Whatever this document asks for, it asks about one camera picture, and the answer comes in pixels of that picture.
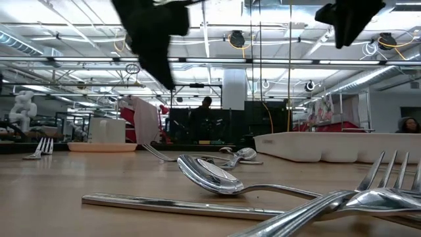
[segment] person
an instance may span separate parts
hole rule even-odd
[[[204,121],[212,120],[212,114],[210,106],[212,104],[212,98],[206,96],[202,105],[191,111],[189,116],[189,127],[192,140],[202,140],[206,134],[202,131],[201,127]]]
[[[396,131],[396,133],[421,133],[420,124],[412,117],[403,117],[399,119],[397,126],[398,131]]]

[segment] table surface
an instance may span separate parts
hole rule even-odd
[[[176,157],[182,152],[164,153]],[[306,202],[272,192],[217,196],[188,180],[176,163],[163,163],[146,151],[56,152],[40,161],[23,161],[23,156],[0,156],[0,235],[5,237],[227,236],[258,223],[81,204],[81,197],[92,192],[281,210]],[[265,155],[258,160],[264,165],[240,165],[231,173],[246,186],[273,183],[326,193],[354,189],[369,169],[361,164],[293,163]],[[406,188],[410,182],[407,178]],[[346,217],[314,223],[299,236],[420,235],[421,230],[372,217]]]

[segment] fork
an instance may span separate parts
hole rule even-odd
[[[243,232],[233,234],[230,237],[239,237],[239,236],[290,236],[295,234],[297,230],[316,220],[320,214],[324,213],[333,213],[336,209],[341,207],[342,203],[348,202],[355,194],[368,190],[373,180],[376,176],[376,173],[379,169],[380,164],[384,158],[385,152],[383,151],[377,161],[371,166],[368,174],[361,181],[359,186],[355,191],[332,191],[328,194],[320,196],[300,207],[294,208],[291,211],[288,211],[282,215],[278,215],[272,219],[264,221],[258,224],[254,228],[247,229]],[[386,172],[383,178],[380,180],[378,185],[379,188],[385,188],[390,177],[393,164],[395,163],[397,156],[397,151],[395,151],[392,160],[390,160],[389,165],[386,169]],[[403,177],[405,176],[405,170],[407,167],[407,161],[409,158],[409,153],[407,153],[405,160],[402,163],[401,171],[399,177],[396,180],[395,187],[401,188],[403,183]],[[421,183],[421,162],[418,164],[417,172],[415,174],[414,183],[412,185],[413,192],[420,191]],[[395,217],[384,218],[386,220],[394,219]]]
[[[38,160],[38,159],[41,159],[41,155],[51,155],[51,154],[53,154],[53,139],[41,138],[34,154],[24,157],[23,159],[24,160]]]

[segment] white tray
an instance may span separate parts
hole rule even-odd
[[[397,163],[407,151],[409,163],[421,158],[419,134],[367,134],[350,132],[283,132],[255,137],[256,150],[296,162],[373,163],[386,151],[388,163],[398,150]]]

